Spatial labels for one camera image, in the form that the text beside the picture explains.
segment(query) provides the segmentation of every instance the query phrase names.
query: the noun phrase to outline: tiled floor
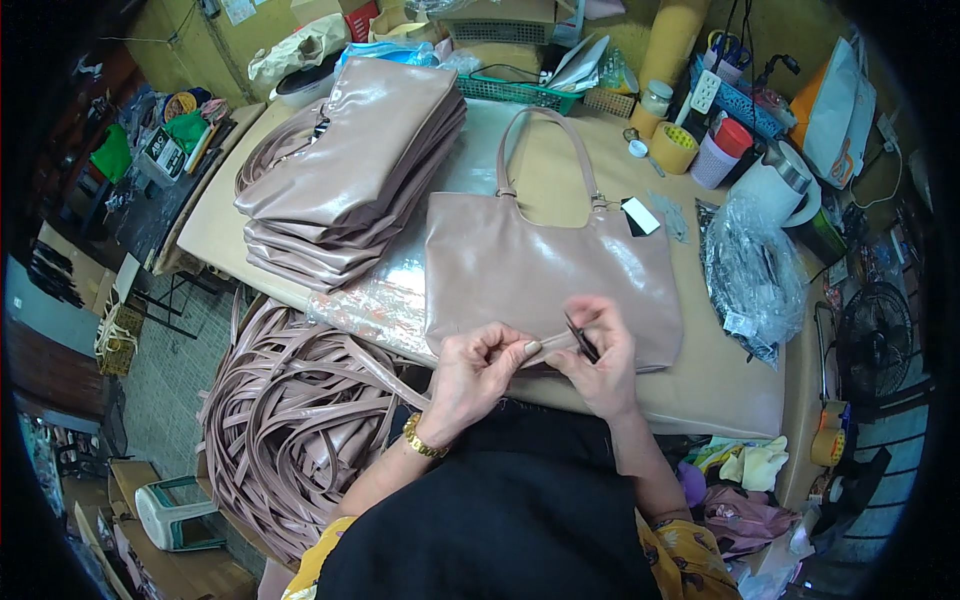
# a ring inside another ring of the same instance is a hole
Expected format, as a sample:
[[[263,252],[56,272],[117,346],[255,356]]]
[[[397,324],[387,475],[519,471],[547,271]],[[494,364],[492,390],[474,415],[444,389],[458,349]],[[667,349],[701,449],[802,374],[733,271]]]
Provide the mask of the tiled floor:
[[[154,298],[170,289],[169,277],[147,279],[145,283]],[[191,340],[146,321],[130,374],[121,378],[126,394],[123,422],[127,453],[153,463],[163,478],[196,472],[194,449],[201,439],[196,415],[202,405],[197,392],[209,389],[227,348],[233,295],[222,293],[214,297],[184,283],[174,293],[174,307],[180,309],[185,300],[183,316],[174,316],[172,323],[198,339]],[[150,312],[159,315],[162,310],[152,306]],[[198,488],[193,490],[194,498],[203,494]],[[259,579],[263,574],[263,555],[222,516],[210,518],[208,525],[227,539],[227,550],[237,562]]]

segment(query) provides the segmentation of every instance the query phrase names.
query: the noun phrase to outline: red lid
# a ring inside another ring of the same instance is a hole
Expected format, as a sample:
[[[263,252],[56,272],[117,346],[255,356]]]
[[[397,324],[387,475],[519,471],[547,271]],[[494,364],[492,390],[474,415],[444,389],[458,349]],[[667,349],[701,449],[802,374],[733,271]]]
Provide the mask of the red lid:
[[[728,117],[720,123],[720,130],[713,137],[713,143],[728,155],[740,158],[754,145],[754,137],[745,127]]]

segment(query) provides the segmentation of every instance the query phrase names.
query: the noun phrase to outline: white thermos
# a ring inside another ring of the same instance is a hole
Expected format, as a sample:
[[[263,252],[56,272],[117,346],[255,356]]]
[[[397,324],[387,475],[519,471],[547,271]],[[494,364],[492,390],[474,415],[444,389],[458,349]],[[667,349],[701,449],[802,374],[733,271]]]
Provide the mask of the white thermos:
[[[760,210],[784,228],[806,223],[820,210],[820,184],[804,159],[783,140],[770,144],[767,152],[733,184],[727,198],[737,193],[759,198]],[[803,208],[794,213],[804,198]]]

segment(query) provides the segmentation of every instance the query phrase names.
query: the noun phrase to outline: small scissors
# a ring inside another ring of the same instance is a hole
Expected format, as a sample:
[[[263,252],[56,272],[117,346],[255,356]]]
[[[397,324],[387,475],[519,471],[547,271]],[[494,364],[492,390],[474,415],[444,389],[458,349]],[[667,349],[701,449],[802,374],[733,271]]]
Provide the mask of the small scissors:
[[[570,320],[570,316],[564,312],[566,317],[566,326],[570,328],[570,333],[573,334],[573,337],[577,338],[577,344],[580,345],[580,351],[586,356],[587,360],[592,364],[596,364],[600,360],[600,352],[597,351],[597,347],[587,339],[587,336],[584,335],[584,330],[581,327],[575,327],[573,322]]]
[[[754,59],[750,50],[744,47],[740,38],[734,34],[724,33],[719,29],[710,32],[707,38],[710,50],[716,53],[719,60],[725,60],[728,64],[738,69],[746,68]]]

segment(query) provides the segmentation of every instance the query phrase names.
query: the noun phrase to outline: white plastic stool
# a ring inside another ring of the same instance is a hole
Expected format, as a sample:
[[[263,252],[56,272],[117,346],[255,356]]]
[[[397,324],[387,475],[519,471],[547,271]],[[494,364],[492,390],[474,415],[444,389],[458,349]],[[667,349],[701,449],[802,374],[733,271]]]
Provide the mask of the white plastic stool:
[[[147,484],[139,488],[133,495],[143,529],[147,532],[147,536],[154,543],[154,546],[160,550],[170,552],[202,550],[204,548],[220,547],[227,543],[224,538],[200,540],[192,543],[183,542],[183,522],[198,516],[216,513],[217,507],[209,501],[178,505],[165,490],[196,483],[197,478],[190,475],[165,479]]]

